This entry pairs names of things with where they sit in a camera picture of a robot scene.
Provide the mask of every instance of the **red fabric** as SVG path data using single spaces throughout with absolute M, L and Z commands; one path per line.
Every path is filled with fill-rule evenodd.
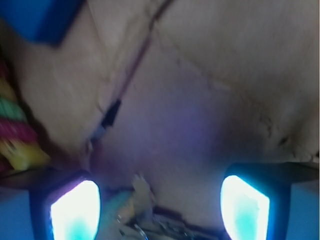
M 37 133 L 25 122 L 0 118 L 0 139 L 20 140 L 24 143 L 36 143 Z

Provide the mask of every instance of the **green fabric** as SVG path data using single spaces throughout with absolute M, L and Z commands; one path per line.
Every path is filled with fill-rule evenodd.
M 24 111 L 13 101 L 0 96 L 0 117 L 26 122 L 27 118 Z

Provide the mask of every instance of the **yellow fabric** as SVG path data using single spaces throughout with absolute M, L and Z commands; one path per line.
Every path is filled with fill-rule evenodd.
M 1 77 L 0 77 L 0 96 L 14 102 L 17 101 L 15 91 L 12 89 L 12 87 L 9 85 L 6 79 Z
M 50 157 L 38 144 L 24 144 L 15 140 L 0 140 L 0 153 L 15 170 L 27 170 L 45 166 Z

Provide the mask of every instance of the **glowing light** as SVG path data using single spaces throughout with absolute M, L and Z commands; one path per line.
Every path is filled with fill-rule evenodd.
M 267 238 L 270 199 L 236 175 L 224 179 L 220 193 L 224 227 L 233 240 Z
M 100 219 L 98 186 L 85 180 L 51 205 L 55 240 L 93 240 Z

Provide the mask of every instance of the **blue light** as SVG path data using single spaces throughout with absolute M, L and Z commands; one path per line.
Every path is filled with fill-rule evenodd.
M 224 227 L 233 240 L 267 238 L 270 199 L 236 175 L 224 179 L 220 193 Z
M 100 219 L 98 186 L 85 180 L 51 205 L 55 240 L 93 240 Z

